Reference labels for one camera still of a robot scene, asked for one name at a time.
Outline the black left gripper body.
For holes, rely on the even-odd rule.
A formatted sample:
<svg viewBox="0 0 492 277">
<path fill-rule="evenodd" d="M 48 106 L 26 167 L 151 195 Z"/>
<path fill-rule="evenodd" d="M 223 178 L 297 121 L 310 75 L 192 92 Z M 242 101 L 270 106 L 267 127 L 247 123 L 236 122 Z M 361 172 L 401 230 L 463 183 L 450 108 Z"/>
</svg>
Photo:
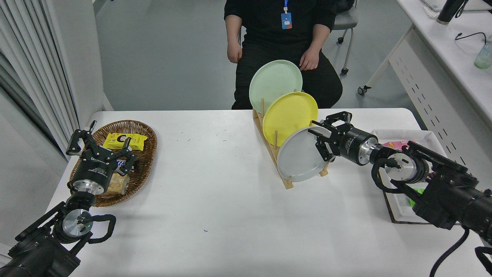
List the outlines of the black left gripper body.
<svg viewBox="0 0 492 277">
<path fill-rule="evenodd" d="M 91 152 L 84 152 L 72 177 L 72 187 L 107 189 L 114 170 L 116 170 L 114 153 L 100 152 L 100 156 L 95 157 Z"/>
</svg>

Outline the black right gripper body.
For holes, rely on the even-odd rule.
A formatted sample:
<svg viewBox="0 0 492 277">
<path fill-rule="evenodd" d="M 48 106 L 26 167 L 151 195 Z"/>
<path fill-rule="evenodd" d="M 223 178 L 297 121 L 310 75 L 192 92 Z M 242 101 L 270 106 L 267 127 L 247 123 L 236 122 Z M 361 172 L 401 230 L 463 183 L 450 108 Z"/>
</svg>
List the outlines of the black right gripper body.
<svg viewBox="0 0 492 277">
<path fill-rule="evenodd" d="M 379 144 L 378 138 L 354 127 L 338 127 L 337 129 L 341 132 L 341 140 L 338 143 L 339 156 L 357 165 L 369 163 L 371 153 Z"/>
</svg>

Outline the person's left hand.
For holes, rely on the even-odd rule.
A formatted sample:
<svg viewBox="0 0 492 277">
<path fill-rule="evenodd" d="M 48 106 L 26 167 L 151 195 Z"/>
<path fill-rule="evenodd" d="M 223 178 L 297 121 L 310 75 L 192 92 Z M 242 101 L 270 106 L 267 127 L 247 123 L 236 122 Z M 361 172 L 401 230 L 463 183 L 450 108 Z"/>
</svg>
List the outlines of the person's left hand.
<svg viewBox="0 0 492 277">
<path fill-rule="evenodd" d="M 319 64 L 319 53 L 320 50 L 317 48 L 310 47 L 307 49 L 307 51 L 301 56 L 299 65 L 300 70 L 307 71 L 317 69 Z"/>
</svg>

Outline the person's right hand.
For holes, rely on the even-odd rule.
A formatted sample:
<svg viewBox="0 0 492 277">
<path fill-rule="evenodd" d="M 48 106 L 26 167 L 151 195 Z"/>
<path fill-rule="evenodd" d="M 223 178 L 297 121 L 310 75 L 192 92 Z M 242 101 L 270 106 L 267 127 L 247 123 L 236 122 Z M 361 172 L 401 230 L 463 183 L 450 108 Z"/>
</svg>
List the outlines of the person's right hand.
<svg viewBox="0 0 492 277">
<path fill-rule="evenodd" d="M 242 52 L 242 47 L 240 46 L 239 42 L 227 42 L 227 58 L 229 62 L 237 64 L 242 58 Z"/>
</svg>

